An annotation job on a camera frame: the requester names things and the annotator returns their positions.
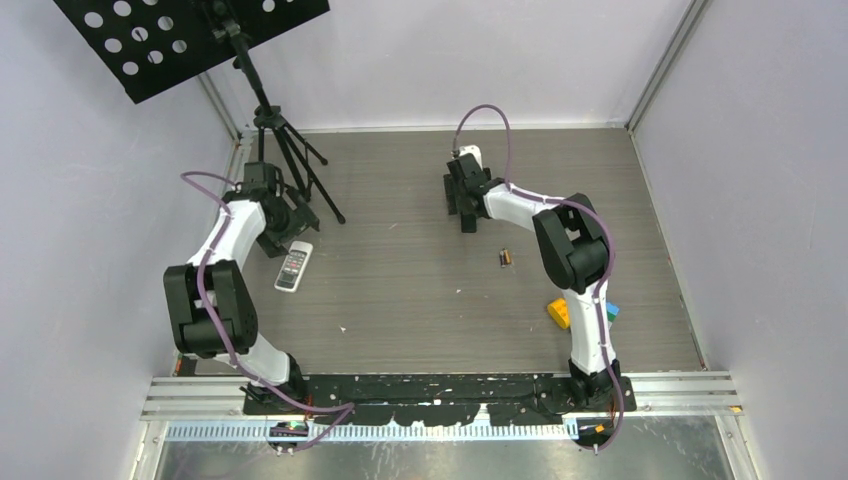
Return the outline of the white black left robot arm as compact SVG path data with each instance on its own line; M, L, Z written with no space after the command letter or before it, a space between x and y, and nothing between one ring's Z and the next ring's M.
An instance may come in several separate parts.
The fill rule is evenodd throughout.
M252 383L270 384L270 403L293 414L307 398L299 365L260 334L242 269L258 246L269 258L283 261L274 289L296 292L314 250L298 237L318 229L319 220L273 164L248 163L242 180L229 186L223 195L210 196L219 210L204 244L163 275L174 343L184 355L229 362Z

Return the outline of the white air conditioner remote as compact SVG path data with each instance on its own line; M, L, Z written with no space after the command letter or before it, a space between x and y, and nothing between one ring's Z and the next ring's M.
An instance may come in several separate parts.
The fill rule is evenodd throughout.
M314 246L304 241L294 241L286 254L283 265L274 281L274 288L286 293L295 293L303 279L312 257Z

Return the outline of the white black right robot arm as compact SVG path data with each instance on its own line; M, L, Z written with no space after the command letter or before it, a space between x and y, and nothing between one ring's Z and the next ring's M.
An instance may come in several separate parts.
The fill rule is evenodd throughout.
M625 396L606 302L614 246L588 197L550 197L514 186L488 173L475 150L454 152L447 168L448 212L459 216L462 232L475 232L485 218L534 233L544 270L560 289L570 319L567 387L574 404L589 411L605 402L621 408Z

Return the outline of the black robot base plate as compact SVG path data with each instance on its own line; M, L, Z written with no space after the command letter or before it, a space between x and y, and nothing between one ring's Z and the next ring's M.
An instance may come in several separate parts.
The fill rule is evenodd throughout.
M247 384L248 416L300 415L338 432L344 426L467 426L479 414L494 427L547 426L570 413L610 416L636 410L632 382L574 380L554 373L312 375L286 402Z

